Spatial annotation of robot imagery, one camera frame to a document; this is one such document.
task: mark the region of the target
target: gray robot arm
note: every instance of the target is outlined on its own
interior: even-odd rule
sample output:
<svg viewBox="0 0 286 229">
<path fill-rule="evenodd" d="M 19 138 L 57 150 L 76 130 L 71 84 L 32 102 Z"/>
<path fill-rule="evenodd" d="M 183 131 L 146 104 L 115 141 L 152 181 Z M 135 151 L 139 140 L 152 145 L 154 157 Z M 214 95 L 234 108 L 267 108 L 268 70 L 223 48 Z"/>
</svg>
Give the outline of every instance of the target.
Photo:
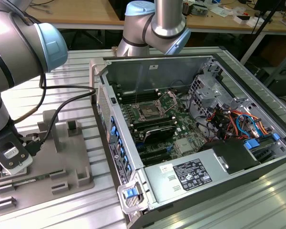
<svg viewBox="0 0 286 229">
<path fill-rule="evenodd" d="M 144 56 L 149 45 L 164 54 L 177 54 L 191 32 L 182 14 L 183 0 L 132 1 L 127 5 L 123 39 L 117 56 Z"/>
<path fill-rule="evenodd" d="M 31 0 L 12 2 L 0 0 L 0 93 L 50 72 L 68 58 L 66 43 L 55 27 L 25 21 L 21 10 Z M 0 97 L 0 165 L 15 174 L 32 163 L 30 153 Z"/>
</svg>

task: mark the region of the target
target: desk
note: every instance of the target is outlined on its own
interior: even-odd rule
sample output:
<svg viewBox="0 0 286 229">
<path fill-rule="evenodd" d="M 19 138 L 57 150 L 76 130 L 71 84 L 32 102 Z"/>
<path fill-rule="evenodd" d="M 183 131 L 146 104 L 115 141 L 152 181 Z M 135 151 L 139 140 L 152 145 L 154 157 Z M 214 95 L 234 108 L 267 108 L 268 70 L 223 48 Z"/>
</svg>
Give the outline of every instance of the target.
<svg viewBox="0 0 286 229">
<path fill-rule="evenodd" d="M 222 0 L 222 3 L 230 3 L 233 0 Z M 52 14 L 44 11 L 28 8 L 27 13 L 42 22 L 52 23 L 60 29 L 96 29 L 96 30 L 122 30 L 124 21 L 120 21 L 116 16 L 108 0 L 55 0 L 48 4 Z M 254 10 L 248 6 L 235 1 L 229 4 L 230 7 L 242 6 L 247 8 L 250 16 L 254 15 Z M 187 27 L 192 32 L 215 32 L 215 33 L 241 33 L 251 34 L 252 28 L 247 25 L 240 25 L 233 21 L 231 16 L 225 18 L 208 12 L 208 17 L 189 15 L 187 17 Z M 276 34 L 286 35 L 286 26 L 280 22 L 280 18 L 273 18 L 273 21 L 266 25 L 258 38 L 241 59 L 245 63 L 265 35 Z"/>
</svg>

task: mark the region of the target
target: wire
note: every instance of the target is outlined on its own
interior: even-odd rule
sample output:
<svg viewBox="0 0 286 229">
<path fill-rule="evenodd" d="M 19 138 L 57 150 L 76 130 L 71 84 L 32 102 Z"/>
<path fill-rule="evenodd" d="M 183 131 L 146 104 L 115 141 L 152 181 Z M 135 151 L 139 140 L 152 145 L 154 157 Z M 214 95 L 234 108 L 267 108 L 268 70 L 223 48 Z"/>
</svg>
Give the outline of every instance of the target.
<svg viewBox="0 0 286 229">
<path fill-rule="evenodd" d="M 53 1 L 55 1 L 55 0 L 51 0 L 51 1 L 48 1 L 48 2 L 44 2 L 44 3 L 38 3 L 38 4 L 32 2 L 32 3 L 30 4 L 30 6 L 42 6 L 42 5 L 48 4 L 48 3 L 53 2 Z"/>
<path fill-rule="evenodd" d="M 36 23 L 36 24 L 40 24 L 41 21 L 36 19 L 35 17 L 29 15 L 27 12 L 24 12 L 24 16 L 26 16 L 27 18 L 30 19 L 31 22 Z"/>
<path fill-rule="evenodd" d="M 249 6 L 249 4 L 254 5 L 253 3 L 247 3 L 246 5 L 252 9 L 254 9 L 254 7 Z"/>
<path fill-rule="evenodd" d="M 252 33 L 251 33 L 251 34 L 253 34 L 253 33 L 254 33 L 254 30 L 255 30 L 255 28 L 256 28 L 256 26 L 257 26 L 257 24 L 258 24 L 258 21 L 259 21 L 260 17 L 261 17 L 261 13 L 258 15 L 257 22 L 256 22 L 256 24 L 255 24 L 255 26 L 254 26 L 254 28 L 253 28 Z"/>
<path fill-rule="evenodd" d="M 254 115 L 252 115 L 252 114 L 250 114 L 250 113 L 243 113 L 243 112 L 240 112 L 240 111 L 231 111 L 231 112 L 232 112 L 232 113 L 235 113 L 235 114 L 237 114 L 237 115 L 248 115 L 248 116 L 250 116 L 250 117 L 255 118 L 256 120 L 259 119 L 258 117 L 254 116 Z M 260 123 L 260 125 L 261 125 L 262 133 L 263 133 L 264 135 L 267 135 L 268 132 L 264 129 L 262 122 L 259 121 L 259 123 Z"/>
<path fill-rule="evenodd" d="M 175 82 L 181 82 L 184 86 L 186 86 L 187 88 L 190 88 L 188 85 L 186 85 L 185 84 L 185 82 L 183 82 L 182 80 L 174 80 L 172 83 L 171 83 L 171 85 L 170 85 L 170 89 L 172 88 L 172 86 L 173 86 L 173 84 L 175 83 Z"/>
<path fill-rule="evenodd" d="M 55 111 L 55 113 L 54 113 L 54 115 L 53 115 L 53 117 L 52 117 L 52 119 L 51 119 L 51 121 L 50 121 L 49 128 L 48 128 L 48 130 L 47 130 L 47 133 L 46 133 L 45 137 L 40 140 L 41 143 L 44 143 L 44 142 L 48 139 L 48 137 L 50 136 L 50 132 L 51 132 L 51 130 L 52 130 L 52 128 L 53 128 L 53 125 L 54 125 L 54 123 L 55 123 L 55 119 L 56 119 L 56 117 L 58 116 L 58 113 L 61 111 L 61 109 L 62 109 L 65 105 L 67 105 L 67 104 L 69 104 L 69 103 L 71 103 L 71 102 L 73 102 L 73 101 L 75 101 L 75 100 L 82 99 L 82 98 L 87 97 L 87 96 L 91 96 L 91 95 L 93 95 L 93 94 L 95 93 L 95 91 L 96 91 L 96 90 L 93 89 L 93 90 L 92 90 L 91 92 L 89 92 L 89 93 L 78 95 L 78 96 L 76 96 L 76 97 L 73 97 L 73 98 L 68 99 L 67 101 L 63 102 L 63 103 L 57 108 L 57 110 Z"/>
<path fill-rule="evenodd" d="M 20 36 L 20 38 L 22 39 L 23 43 L 27 46 L 28 50 L 30 51 L 30 53 L 34 56 L 36 62 L 37 62 L 37 65 L 39 67 L 39 70 L 40 70 L 40 73 L 41 73 L 41 77 L 40 77 L 40 84 L 42 85 L 42 82 L 45 83 L 45 86 L 46 86 L 46 80 L 45 80 L 45 73 L 43 71 L 43 66 L 42 66 L 42 63 L 38 57 L 38 55 L 36 54 L 36 52 L 34 51 L 33 47 L 31 46 L 31 44 L 29 43 L 29 41 L 26 39 L 26 37 L 24 36 L 24 34 L 22 33 L 22 31 L 20 30 L 20 28 L 18 27 L 17 23 L 15 22 L 14 20 L 14 15 L 17 16 L 17 14 L 15 12 L 9 12 L 8 14 L 8 18 L 9 20 L 11 21 L 14 29 L 16 30 L 17 34 Z M 35 113 L 39 107 L 41 107 L 43 101 L 44 101 L 44 98 L 46 96 L 46 89 L 43 90 L 42 92 L 42 96 L 41 96 L 41 99 L 39 101 L 39 103 L 33 108 L 31 109 L 30 111 L 28 111 L 26 114 L 22 115 L 21 117 L 19 117 L 18 119 L 14 120 L 14 124 L 17 124 L 21 121 L 23 121 L 24 119 L 26 119 L 27 117 L 29 117 L 30 115 L 32 115 L 33 113 Z"/>
<path fill-rule="evenodd" d="M 238 135 L 238 130 L 237 130 L 237 128 L 236 128 L 236 125 L 235 125 L 235 123 L 234 123 L 234 121 L 233 121 L 231 115 L 229 115 L 229 117 L 230 117 L 230 120 L 231 120 L 232 125 L 233 125 L 233 127 L 234 127 L 235 133 L 236 133 L 236 135 Z"/>
<path fill-rule="evenodd" d="M 27 48 L 29 49 L 29 51 L 32 53 L 32 55 L 34 56 L 36 62 L 37 62 L 37 65 L 40 69 L 40 72 L 41 72 L 41 77 L 40 77 L 40 81 L 39 81 L 39 87 L 41 89 L 43 89 L 43 92 L 42 92 L 42 96 L 41 96 L 41 99 L 39 101 L 39 103 L 36 105 L 36 107 L 34 107 L 33 109 L 31 109 L 29 112 L 27 112 L 26 114 L 24 114 L 23 116 L 21 116 L 20 118 L 14 120 L 14 124 L 17 124 L 21 121 L 23 121 L 24 119 L 26 119 L 27 117 L 29 117 L 30 115 L 32 115 L 33 113 L 35 113 L 42 105 L 43 101 L 44 101 L 44 98 L 45 98 L 45 95 L 46 95 L 46 90 L 47 89 L 57 89 L 57 88 L 82 88 L 82 89 L 88 89 L 88 90 L 91 90 L 91 92 L 89 93 L 86 93 L 86 94 L 83 94 L 83 95 L 78 95 L 74 98 L 71 98 L 67 101 L 65 101 L 63 104 L 60 105 L 60 107 L 56 110 L 56 112 L 54 113 L 54 116 L 52 117 L 52 120 L 53 123 L 49 126 L 49 129 L 48 129 L 48 132 L 46 134 L 46 137 L 43 139 L 42 142 L 44 142 L 48 137 L 49 137 L 49 134 L 51 132 L 51 129 L 53 127 L 53 124 L 54 124 L 54 121 L 55 121 L 55 118 L 57 117 L 59 111 L 68 103 L 74 101 L 74 100 L 77 100 L 77 99 L 81 99 L 81 98 L 84 98 L 84 97 L 87 97 L 87 96 L 90 96 L 90 95 L 93 95 L 95 93 L 95 89 L 93 87 L 88 87 L 88 86 L 80 86 L 80 85 L 58 85 L 58 86 L 47 86 L 47 83 L 46 83 L 46 75 L 44 73 L 44 70 L 43 70 L 43 67 L 42 67 L 42 63 L 38 57 L 38 55 L 36 54 L 36 52 L 34 51 L 34 49 L 32 48 L 31 44 L 29 43 L 29 41 L 26 39 L 26 37 L 24 36 L 24 34 L 21 32 L 20 28 L 18 27 L 18 25 L 16 24 L 13 16 L 15 15 L 14 12 L 10 12 L 8 17 L 11 21 L 11 23 L 13 24 L 16 32 L 18 33 L 18 35 L 20 36 L 20 38 L 22 39 L 22 41 L 25 43 L 25 45 L 27 46 Z"/>
<path fill-rule="evenodd" d="M 237 125 L 237 128 L 238 128 L 241 132 L 243 132 L 244 134 L 246 134 L 246 135 L 250 138 L 249 133 L 248 133 L 247 131 L 244 131 L 244 130 L 239 126 L 238 121 L 239 121 L 239 118 L 240 118 L 241 116 L 245 116 L 245 117 L 249 118 L 249 119 L 250 119 L 250 121 L 253 123 L 254 128 L 255 128 L 255 129 L 256 129 L 256 131 L 259 133 L 259 135 L 264 135 L 264 134 L 263 134 L 263 133 L 262 133 L 262 132 L 257 128 L 257 126 L 256 126 L 256 124 L 255 124 L 255 122 L 254 122 L 253 118 L 252 118 L 252 117 L 250 117 L 250 116 L 248 116 L 248 115 L 246 115 L 246 114 L 241 114 L 241 115 L 239 115 L 239 116 L 237 117 L 237 119 L 236 119 L 236 125 Z"/>
<path fill-rule="evenodd" d="M 21 20 L 23 20 L 23 22 L 26 24 L 26 25 L 29 25 L 29 23 L 25 20 L 24 18 L 24 14 L 23 12 L 17 7 L 15 6 L 13 3 L 11 3 L 9 0 L 0 0 L 0 2 L 2 4 L 4 4 L 6 7 L 8 7 L 12 12 L 14 12 L 15 14 L 18 15 L 18 17 L 21 18 Z"/>
</svg>

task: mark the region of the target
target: warning label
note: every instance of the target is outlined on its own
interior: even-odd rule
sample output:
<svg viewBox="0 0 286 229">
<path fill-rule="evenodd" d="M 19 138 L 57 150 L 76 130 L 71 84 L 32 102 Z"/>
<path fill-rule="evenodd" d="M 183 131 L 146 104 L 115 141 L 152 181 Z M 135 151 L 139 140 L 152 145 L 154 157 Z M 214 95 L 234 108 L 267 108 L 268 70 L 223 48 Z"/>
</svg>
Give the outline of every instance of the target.
<svg viewBox="0 0 286 229">
<path fill-rule="evenodd" d="M 174 171 L 185 191 L 192 190 L 212 181 L 200 159 L 174 166 Z"/>
</svg>

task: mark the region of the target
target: blue tab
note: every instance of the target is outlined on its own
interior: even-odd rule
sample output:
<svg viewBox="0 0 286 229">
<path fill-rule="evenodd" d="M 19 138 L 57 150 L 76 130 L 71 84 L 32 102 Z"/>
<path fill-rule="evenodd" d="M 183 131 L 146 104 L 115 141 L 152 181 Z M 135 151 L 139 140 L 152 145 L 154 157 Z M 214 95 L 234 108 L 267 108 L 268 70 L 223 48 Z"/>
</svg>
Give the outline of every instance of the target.
<svg viewBox="0 0 286 229">
<path fill-rule="evenodd" d="M 124 154 L 125 154 L 125 150 L 123 147 L 121 147 L 121 156 L 124 156 Z"/>
<path fill-rule="evenodd" d="M 112 127 L 112 129 L 111 129 L 111 135 L 114 135 L 115 130 L 116 130 L 116 127 L 115 127 L 115 126 L 113 126 L 113 127 Z"/>
<path fill-rule="evenodd" d="M 248 141 L 246 141 L 244 146 L 246 146 L 248 149 L 252 149 L 254 147 L 259 146 L 259 143 L 255 139 L 249 139 Z"/>
<path fill-rule="evenodd" d="M 280 137 L 278 134 L 276 134 L 276 133 L 274 133 L 274 134 L 272 135 L 272 137 L 273 137 L 276 141 L 281 138 L 281 137 Z"/>
<path fill-rule="evenodd" d="M 138 190 L 135 187 L 127 190 L 126 193 L 125 193 L 126 199 L 129 199 L 129 198 L 132 198 L 132 197 L 136 197 L 137 195 L 139 195 L 139 193 L 138 193 Z"/>
</svg>

